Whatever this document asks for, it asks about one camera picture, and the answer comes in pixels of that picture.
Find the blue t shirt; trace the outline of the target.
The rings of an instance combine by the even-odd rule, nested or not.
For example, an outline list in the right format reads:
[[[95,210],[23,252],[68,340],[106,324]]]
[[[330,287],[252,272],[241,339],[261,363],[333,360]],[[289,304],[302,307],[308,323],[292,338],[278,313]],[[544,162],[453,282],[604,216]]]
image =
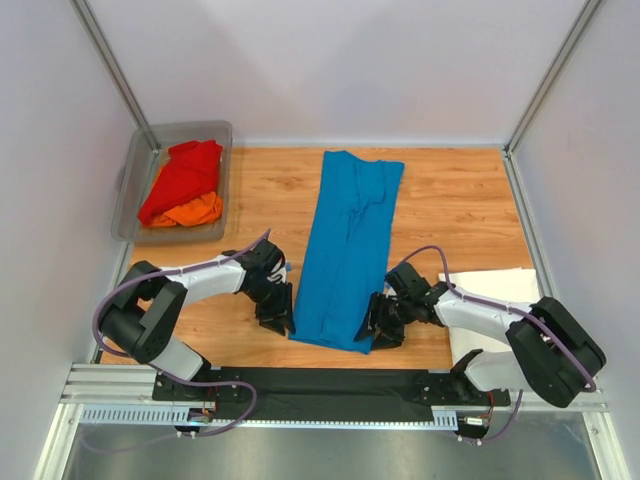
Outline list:
[[[387,272],[404,164],[323,156],[321,185],[297,289],[291,340],[367,354],[358,339],[370,297]]]

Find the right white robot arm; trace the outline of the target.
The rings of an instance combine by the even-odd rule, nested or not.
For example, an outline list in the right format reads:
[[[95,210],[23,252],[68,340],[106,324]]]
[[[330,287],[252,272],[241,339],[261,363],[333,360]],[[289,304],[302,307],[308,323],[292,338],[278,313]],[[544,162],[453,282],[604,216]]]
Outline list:
[[[502,303],[448,281],[430,284],[408,262],[385,276],[386,292],[370,296],[356,340],[375,350],[400,346],[413,322],[463,329],[505,345],[492,352],[476,347],[452,368],[450,390],[460,402],[475,402],[500,388],[533,391],[565,408],[581,392],[593,391],[606,365],[604,351],[557,299]]]

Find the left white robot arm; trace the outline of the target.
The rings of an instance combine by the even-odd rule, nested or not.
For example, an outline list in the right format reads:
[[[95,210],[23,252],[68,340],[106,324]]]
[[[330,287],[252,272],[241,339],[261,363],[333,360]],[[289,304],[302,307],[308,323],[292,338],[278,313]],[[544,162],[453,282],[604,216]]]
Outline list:
[[[100,346],[149,365],[163,385],[171,382],[188,401],[203,399],[222,380],[211,364],[179,340],[174,329],[182,309],[217,295],[242,293],[255,306],[258,324],[279,335],[295,333],[293,286],[284,253],[263,235],[247,248],[179,267],[140,261],[99,304],[92,329]]]

